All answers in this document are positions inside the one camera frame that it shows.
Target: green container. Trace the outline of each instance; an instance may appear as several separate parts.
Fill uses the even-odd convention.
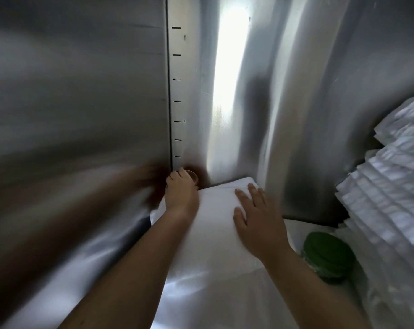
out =
[[[328,284],[342,283],[352,272],[356,257],[341,239],[324,232],[311,232],[304,241],[301,256]]]

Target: left arm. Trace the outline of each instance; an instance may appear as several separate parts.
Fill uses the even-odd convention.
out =
[[[59,329],[150,328],[173,257],[199,206],[197,189],[184,169],[172,172],[166,182],[166,212]]]

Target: stack of white towels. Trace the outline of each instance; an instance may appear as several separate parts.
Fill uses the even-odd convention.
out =
[[[375,132],[385,147],[337,186],[350,214],[337,235],[363,269],[356,283],[374,328],[414,328],[414,97]]]

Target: right arm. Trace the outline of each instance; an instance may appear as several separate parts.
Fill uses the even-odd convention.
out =
[[[289,246],[286,227],[264,191],[249,184],[253,200],[236,190],[245,213],[235,209],[234,222],[248,251],[264,264],[301,329],[369,329],[360,311],[324,283]]]

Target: green lid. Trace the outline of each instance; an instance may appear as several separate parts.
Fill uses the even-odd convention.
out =
[[[303,258],[326,277],[348,276],[356,260],[349,245],[324,232],[309,233],[303,245]]]

